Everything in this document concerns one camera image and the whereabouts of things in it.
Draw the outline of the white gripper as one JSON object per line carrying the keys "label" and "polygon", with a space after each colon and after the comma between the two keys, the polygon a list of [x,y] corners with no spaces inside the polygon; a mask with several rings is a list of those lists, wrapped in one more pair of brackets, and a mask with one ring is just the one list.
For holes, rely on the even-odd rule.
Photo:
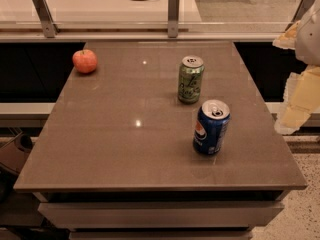
{"label": "white gripper", "polygon": [[296,58],[309,66],[286,81],[275,130],[290,135],[299,130],[320,107],[320,0],[272,42],[280,49],[295,49]]}

